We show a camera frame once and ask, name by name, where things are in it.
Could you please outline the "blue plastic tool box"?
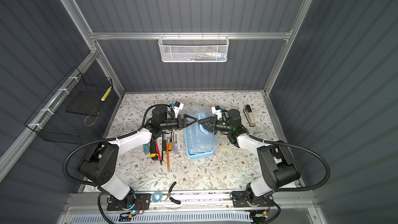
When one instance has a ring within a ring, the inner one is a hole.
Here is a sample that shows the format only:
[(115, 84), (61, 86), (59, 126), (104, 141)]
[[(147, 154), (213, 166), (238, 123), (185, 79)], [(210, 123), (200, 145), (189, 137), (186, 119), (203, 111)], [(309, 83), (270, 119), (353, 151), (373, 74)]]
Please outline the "blue plastic tool box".
[(219, 146), (216, 135), (209, 133), (197, 122), (184, 130), (187, 156), (191, 159), (211, 157)]

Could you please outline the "yellow black utility knife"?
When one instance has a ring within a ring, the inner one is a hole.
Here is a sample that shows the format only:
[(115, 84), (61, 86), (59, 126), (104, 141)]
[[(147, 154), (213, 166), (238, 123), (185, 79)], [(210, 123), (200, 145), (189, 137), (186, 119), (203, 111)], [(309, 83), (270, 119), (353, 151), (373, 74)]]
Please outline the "yellow black utility knife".
[(152, 160), (157, 161), (159, 159), (158, 155), (158, 147), (156, 141), (151, 141), (149, 143), (150, 146), (150, 157)]

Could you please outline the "teal utility knife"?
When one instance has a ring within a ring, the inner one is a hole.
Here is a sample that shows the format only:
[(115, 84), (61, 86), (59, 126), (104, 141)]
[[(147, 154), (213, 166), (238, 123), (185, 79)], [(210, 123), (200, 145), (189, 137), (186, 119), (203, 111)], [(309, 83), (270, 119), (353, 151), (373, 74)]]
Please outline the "teal utility knife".
[(150, 153), (150, 145), (149, 144), (144, 144), (143, 145), (143, 151), (144, 151), (144, 154), (149, 154)]

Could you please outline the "black hex key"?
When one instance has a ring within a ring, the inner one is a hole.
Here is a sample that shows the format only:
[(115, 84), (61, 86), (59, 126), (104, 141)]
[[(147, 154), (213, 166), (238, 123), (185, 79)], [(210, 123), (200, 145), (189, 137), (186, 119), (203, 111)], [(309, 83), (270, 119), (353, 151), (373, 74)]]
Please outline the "black hex key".
[(162, 164), (163, 160), (164, 160), (164, 133), (162, 133), (162, 137), (161, 137), (161, 141), (159, 144), (159, 158), (160, 158), (160, 163)]

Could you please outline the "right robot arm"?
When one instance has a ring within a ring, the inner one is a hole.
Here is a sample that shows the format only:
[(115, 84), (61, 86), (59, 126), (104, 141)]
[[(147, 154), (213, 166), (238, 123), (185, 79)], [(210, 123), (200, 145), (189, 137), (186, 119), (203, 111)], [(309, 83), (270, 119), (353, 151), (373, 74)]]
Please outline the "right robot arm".
[(215, 114), (198, 121), (207, 132), (226, 135), (229, 142), (256, 155), (260, 163), (261, 176), (249, 183), (243, 199), (250, 205), (257, 205), (260, 198), (271, 195), (276, 189), (301, 177), (293, 154), (287, 146), (276, 142), (256, 140), (241, 123), (240, 112), (236, 109)]

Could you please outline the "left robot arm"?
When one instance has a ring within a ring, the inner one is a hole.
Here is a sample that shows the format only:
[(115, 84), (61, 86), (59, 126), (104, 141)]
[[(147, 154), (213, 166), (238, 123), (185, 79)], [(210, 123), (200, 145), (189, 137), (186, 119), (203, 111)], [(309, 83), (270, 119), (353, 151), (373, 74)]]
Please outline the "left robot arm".
[(182, 130), (198, 121), (189, 115), (179, 115), (181, 105), (156, 104), (149, 107), (136, 131), (98, 142), (87, 150), (86, 157), (78, 166), (78, 171), (94, 183), (94, 187), (119, 202), (125, 209), (135, 206), (134, 190), (116, 173), (119, 156), (137, 147), (149, 146), (149, 154), (154, 161), (162, 161), (163, 148), (157, 142), (167, 131)]

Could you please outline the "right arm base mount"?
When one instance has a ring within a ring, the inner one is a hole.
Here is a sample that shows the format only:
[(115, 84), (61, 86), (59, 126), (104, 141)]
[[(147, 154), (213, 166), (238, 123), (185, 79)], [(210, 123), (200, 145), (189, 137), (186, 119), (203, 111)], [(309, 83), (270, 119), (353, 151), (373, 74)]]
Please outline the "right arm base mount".
[(273, 207), (275, 204), (271, 201), (269, 196), (262, 195), (256, 197), (251, 195), (248, 191), (232, 191), (230, 193), (230, 199), (233, 202), (233, 206), (236, 208), (243, 207)]

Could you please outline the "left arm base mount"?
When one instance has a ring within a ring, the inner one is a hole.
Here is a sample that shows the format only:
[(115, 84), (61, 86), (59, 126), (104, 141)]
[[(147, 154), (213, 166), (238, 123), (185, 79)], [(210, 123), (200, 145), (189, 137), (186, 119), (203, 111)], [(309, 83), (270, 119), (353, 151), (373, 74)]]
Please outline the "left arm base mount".
[(118, 200), (110, 196), (107, 200), (107, 211), (146, 211), (149, 209), (151, 194), (128, 194), (125, 199)]

